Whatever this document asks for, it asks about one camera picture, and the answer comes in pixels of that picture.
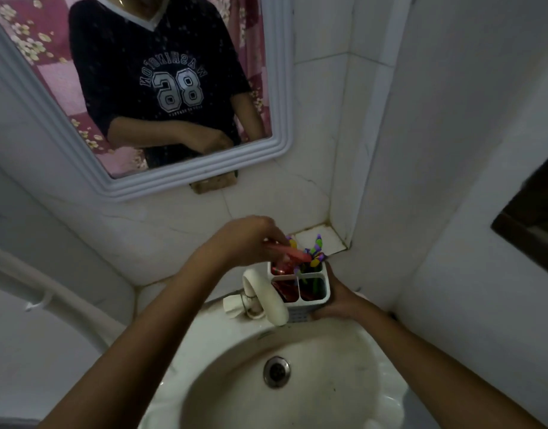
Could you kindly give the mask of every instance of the faucet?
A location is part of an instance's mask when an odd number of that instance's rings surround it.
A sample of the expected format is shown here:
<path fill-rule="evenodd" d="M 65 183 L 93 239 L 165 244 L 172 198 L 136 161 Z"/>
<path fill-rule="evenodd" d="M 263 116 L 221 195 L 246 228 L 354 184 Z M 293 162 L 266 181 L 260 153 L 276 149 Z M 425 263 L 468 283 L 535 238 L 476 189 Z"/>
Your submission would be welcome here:
<path fill-rule="evenodd" d="M 246 313 L 251 319 L 266 316 L 270 323 L 281 327 L 288 322 L 288 308 L 274 286 L 254 269 L 242 274 L 242 292 L 222 300 L 222 307 L 229 318 Z"/>

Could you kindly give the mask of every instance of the sink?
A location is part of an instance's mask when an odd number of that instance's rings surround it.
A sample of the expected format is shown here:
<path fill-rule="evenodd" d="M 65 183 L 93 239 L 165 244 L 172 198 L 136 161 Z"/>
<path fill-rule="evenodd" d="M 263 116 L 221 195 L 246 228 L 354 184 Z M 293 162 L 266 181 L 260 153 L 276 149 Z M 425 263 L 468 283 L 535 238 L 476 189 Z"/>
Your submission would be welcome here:
<path fill-rule="evenodd" d="M 141 429 L 398 428 L 406 391 L 353 322 L 273 327 L 208 310 L 189 330 Z"/>

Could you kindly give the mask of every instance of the mirror frame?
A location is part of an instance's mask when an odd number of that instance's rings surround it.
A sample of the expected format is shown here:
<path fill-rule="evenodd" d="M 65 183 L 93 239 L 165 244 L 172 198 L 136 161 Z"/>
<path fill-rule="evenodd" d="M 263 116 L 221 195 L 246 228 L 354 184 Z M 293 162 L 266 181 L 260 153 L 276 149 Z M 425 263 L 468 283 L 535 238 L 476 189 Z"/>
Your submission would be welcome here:
<path fill-rule="evenodd" d="M 126 201 L 238 170 L 286 153 L 293 142 L 292 0 L 261 2 L 272 122 L 272 136 L 268 139 L 113 179 L 82 141 L 69 117 L 40 83 L 1 26 L 0 80 L 53 139 L 57 149 L 78 169 L 82 178 L 106 200 Z"/>

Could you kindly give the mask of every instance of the pink curtain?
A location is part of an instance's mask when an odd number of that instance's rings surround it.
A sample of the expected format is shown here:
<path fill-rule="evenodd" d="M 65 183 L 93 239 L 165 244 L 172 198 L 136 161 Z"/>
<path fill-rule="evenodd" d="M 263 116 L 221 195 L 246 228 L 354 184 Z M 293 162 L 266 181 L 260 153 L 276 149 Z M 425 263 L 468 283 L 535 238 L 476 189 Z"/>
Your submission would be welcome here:
<path fill-rule="evenodd" d="M 69 51 L 68 12 L 78 0 L 0 0 L 0 24 L 78 134 L 113 178 L 147 170 L 140 150 L 113 149 L 87 114 Z M 266 131 L 271 135 L 264 34 L 259 0 L 209 0 L 220 11 Z M 242 140 L 247 136 L 239 124 Z"/>

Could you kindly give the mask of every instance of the hand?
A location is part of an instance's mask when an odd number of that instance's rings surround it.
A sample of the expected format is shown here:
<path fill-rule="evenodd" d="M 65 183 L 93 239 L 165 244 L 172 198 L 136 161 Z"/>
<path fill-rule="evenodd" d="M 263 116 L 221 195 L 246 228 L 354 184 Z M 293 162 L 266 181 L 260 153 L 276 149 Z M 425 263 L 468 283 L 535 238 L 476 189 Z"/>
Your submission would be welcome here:
<path fill-rule="evenodd" d="M 273 219 L 253 215 L 226 223 L 203 248 L 224 261 L 228 269 L 282 260 L 284 254 L 268 248 L 265 242 L 289 245 Z"/>
<path fill-rule="evenodd" d="M 207 128 L 191 122 L 177 121 L 178 142 L 184 144 L 189 149 L 208 155 L 220 150 L 229 149 L 235 144 L 221 130 Z"/>
<path fill-rule="evenodd" d="M 363 298 L 354 294 L 334 275 L 329 262 L 326 262 L 328 269 L 329 288 L 331 295 L 329 303 L 321 309 L 312 313 L 312 319 L 318 320 L 324 317 L 339 317 L 341 319 L 350 319 L 356 313 L 357 306 Z"/>

